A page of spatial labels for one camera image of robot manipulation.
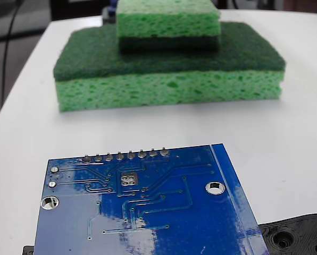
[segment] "blue object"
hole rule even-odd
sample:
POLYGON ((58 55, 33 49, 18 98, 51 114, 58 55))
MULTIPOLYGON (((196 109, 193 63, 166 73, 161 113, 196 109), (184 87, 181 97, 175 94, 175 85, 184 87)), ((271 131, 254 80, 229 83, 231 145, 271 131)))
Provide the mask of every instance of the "blue object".
POLYGON ((118 0, 111 0, 111 5, 108 8, 109 16, 115 16, 118 0))
POLYGON ((34 254, 268 251, 229 157, 217 144, 49 160, 34 254))

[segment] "white table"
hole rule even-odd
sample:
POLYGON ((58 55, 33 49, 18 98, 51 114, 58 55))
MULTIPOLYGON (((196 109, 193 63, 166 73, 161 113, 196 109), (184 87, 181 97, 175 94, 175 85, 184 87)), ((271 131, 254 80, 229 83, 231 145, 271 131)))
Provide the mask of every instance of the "white table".
POLYGON ((285 58, 280 100, 59 113, 56 60, 73 30, 101 17, 50 24, 0 113, 0 254, 34 244, 51 158, 224 143, 259 224, 317 213, 317 15, 222 18, 250 24, 285 58))

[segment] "dark green scouring pad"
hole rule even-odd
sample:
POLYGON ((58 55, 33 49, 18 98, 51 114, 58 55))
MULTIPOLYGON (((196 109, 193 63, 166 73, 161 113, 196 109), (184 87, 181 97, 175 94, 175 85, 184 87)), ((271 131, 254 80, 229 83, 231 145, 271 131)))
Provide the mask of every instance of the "dark green scouring pad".
POLYGON ((61 111, 277 99, 285 61, 244 23, 221 23, 218 52, 120 54, 114 25, 72 34, 54 69, 61 111))
POLYGON ((219 18, 210 0, 121 0, 116 24, 120 49, 214 50, 219 18))

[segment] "light green sponge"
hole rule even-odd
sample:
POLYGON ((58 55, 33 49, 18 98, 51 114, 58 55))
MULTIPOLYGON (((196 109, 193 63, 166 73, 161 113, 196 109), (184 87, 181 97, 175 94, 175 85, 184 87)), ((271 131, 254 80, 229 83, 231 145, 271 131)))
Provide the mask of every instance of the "light green sponge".
POLYGON ((120 54, 113 25, 72 34, 54 69, 61 111, 277 99, 285 61, 243 23, 222 23, 218 52, 120 54))
POLYGON ((210 0, 120 0, 118 37, 201 37, 220 34, 210 0))
POLYGON ((122 51, 218 48, 220 12, 210 0, 120 0, 122 51))

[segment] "cable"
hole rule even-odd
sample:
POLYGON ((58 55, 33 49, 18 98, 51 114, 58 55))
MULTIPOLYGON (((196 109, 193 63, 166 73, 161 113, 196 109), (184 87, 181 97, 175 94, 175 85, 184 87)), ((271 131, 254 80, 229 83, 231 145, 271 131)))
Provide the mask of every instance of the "cable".
POLYGON ((234 5, 234 8, 235 9, 239 9, 239 6, 237 4, 237 0, 232 0, 232 2, 233 2, 233 5, 234 5))
POLYGON ((5 98, 5 80, 6 80, 6 59, 7 59, 7 51, 9 49, 9 42, 11 37, 11 32, 13 28, 13 23, 16 17, 16 14, 18 13, 19 8, 21 7, 22 1, 17 1, 16 7, 14 9, 9 31, 6 36, 6 43, 5 43, 5 51, 4 51, 4 58, 3 58, 3 75, 2 75, 2 88, 1 88, 1 107, 4 105, 4 98, 5 98))

